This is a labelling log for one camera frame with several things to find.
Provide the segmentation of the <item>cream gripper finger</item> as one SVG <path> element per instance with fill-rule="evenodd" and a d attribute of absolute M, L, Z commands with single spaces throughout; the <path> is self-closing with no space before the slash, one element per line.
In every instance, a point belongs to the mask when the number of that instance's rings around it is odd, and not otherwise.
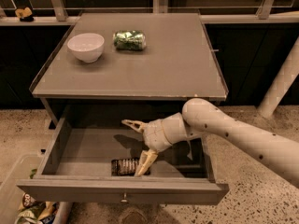
<path fill-rule="evenodd" d="M 123 125 L 130 127 L 131 129 L 133 129 L 134 131 L 136 131 L 138 133 L 143 133 L 147 127 L 146 123 L 139 121 L 139 120 L 124 119 L 121 123 Z"/>
<path fill-rule="evenodd" d="M 151 165 L 156 161 L 158 153 L 152 149 L 143 150 L 141 152 L 139 163 L 135 169 L 135 176 L 144 175 Z"/>

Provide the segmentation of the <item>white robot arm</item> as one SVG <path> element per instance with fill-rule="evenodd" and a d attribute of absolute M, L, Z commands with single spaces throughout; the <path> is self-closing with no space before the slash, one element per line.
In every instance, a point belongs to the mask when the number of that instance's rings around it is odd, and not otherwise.
<path fill-rule="evenodd" d="M 278 134 L 238 121 L 209 101 L 192 98 L 182 111 L 149 123 L 124 119 L 122 124 L 143 135 L 145 145 L 135 175 L 142 176 L 158 154 L 181 141 L 191 141 L 204 133 L 216 134 L 294 186 L 299 185 L 299 143 Z"/>

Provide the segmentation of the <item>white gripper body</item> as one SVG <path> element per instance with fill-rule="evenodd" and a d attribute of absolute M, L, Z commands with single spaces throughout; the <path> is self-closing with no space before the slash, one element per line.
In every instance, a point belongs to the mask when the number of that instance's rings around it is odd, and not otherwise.
<path fill-rule="evenodd" d="M 157 153 L 163 152 L 172 146 L 166 137 L 164 122 L 161 119 L 156 119 L 146 125 L 143 139 L 145 145 Z"/>

